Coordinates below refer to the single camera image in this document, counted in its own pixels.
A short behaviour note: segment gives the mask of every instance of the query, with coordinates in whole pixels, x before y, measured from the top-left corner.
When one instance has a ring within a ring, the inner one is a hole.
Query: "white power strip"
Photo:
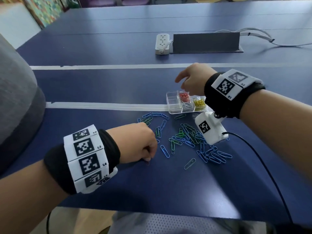
[[[167,55],[170,52],[170,40],[169,34],[158,34],[156,37],[155,54]]]

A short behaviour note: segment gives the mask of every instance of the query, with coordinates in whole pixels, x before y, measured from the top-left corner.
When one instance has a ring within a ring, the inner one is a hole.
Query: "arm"
[[[43,160],[0,180],[0,230],[29,233],[68,194],[46,169]]]
[[[207,80],[216,71],[194,63],[181,71],[175,82],[190,95],[204,95]],[[267,90],[251,94],[240,119],[275,153],[312,180],[312,106]]]
[[[107,130],[107,133],[111,139],[107,137],[106,139],[116,143],[118,153],[120,152],[114,166],[119,162],[129,163],[142,158],[150,161],[156,153],[155,135],[145,123],[112,128]],[[106,149],[105,152],[107,158],[115,156]],[[69,196],[64,190],[70,190],[68,188],[70,182],[60,182],[70,179],[73,185],[64,146],[59,145],[51,149],[47,155],[49,161],[55,161],[50,166],[53,169],[48,170],[41,160],[0,180],[1,233],[29,233],[53,208]],[[65,161],[62,165],[58,163],[61,160]]]

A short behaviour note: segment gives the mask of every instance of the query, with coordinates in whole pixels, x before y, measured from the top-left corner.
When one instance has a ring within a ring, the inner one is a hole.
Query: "black cable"
[[[46,218],[46,234],[50,234],[49,232],[49,221],[50,221],[50,216],[51,216],[51,212],[49,212],[48,217]]]
[[[277,189],[277,192],[278,192],[278,194],[280,195],[280,198],[281,198],[282,201],[283,201],[283,204],[284,204],[284,207],[285,207],[285,209],[286,209],[286,213],[287,213],[287,215],[288,215],[288,218],[289,218],[290,222],[293,224],[294,222],[293,222],[293,220],[292,220],[292,218],[291,218],[291,213],[289,212],[289,209],[288,209],[288,207],[287,207],[287,205],[286,205],[286,202],[285,202],[285,200],[284,200],[284,197],[283,197],[281,191],[279,190],[279,187],[278,187],[277,183],[275,182],[273,176],[271,175],[269,169],[267,168],[267,166],[266,166],[265,163],[263,162],[262,158],[260,157],[260,155],[256,152],[256,150],[255,150],[244,138],[240,137],[239,135],[237,135],[237,134],[235,134],[235,133],[232,133],[232,132],[223,132],[222,134],[224,134],[224,135],[225,135],[225,134],[235,135],[236,137],[238,137],[238,138],[240,138],[242,141],[244,141],[244,142],[252,149],[252,151],[254,151],[254,153],[257,155],[258,159],[259,159],[260,162],[262,163],[263,167],[264,167],[265,170],[267,171],[267,173],[268,173],[269,177],[271,178],[273,184],[275,185],[275,188]]]

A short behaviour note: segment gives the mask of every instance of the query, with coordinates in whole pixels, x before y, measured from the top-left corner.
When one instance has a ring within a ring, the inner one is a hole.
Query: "hand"
[[[107,130],[120,151],[120,163],[135,162],[155,156],[157,141],[154,132],[144,123],[133,123]]]
[[[204,96],[205,84],[215,73],[215,70],[204,63],[194,63],[181,71],[175,79],[175,82],[179,83],[183,78],[186,78],[181,85],[181,89],[189,92],[190,96]]]

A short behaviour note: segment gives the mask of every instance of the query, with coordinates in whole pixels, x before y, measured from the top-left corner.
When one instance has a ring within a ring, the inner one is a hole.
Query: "blue table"
[[[262,79],[271,91],[312,104],[311,47],[274,48],[262,39],[242,37],[244,53],[154,54],[156,35],[161,32],[172,36],[244,27],[266,29],[277,43],[311,42],[312,1],[69,10],[18,49],[36,69],[46,100],[53,103],[48,104],[38,135],[5,175],[42,159],[64,135],[88,125],[109,129],[134,123],[151,108],[164,111],[166,92],[180,87],[174,78],[193,62],[210,63],[218,71],[236,68]],[[60,70],[58,66],[72,67]],[[162,119],[155,118],[151,128],[154,130]],[[171,117],[161,144],[169,148],[168,138],[182,122],[194,125],[194,118],[191,114],[181,121]],[[240,120],[226,119],[223,125],[258,151],[294,222],[312,226],[312,187],[308,181]],[[170,159],[158,150],[149,166],[144,162],[120,165],[114,179],[96,192],[77,194],[61,205],[289,222],[272,181],[248,146],[231,137],[218,148],[232,154],[233,159],[216,166],[203,163],[187,146],[177,148]],[[184,165],[193,157],[196,163],[185,171]]]

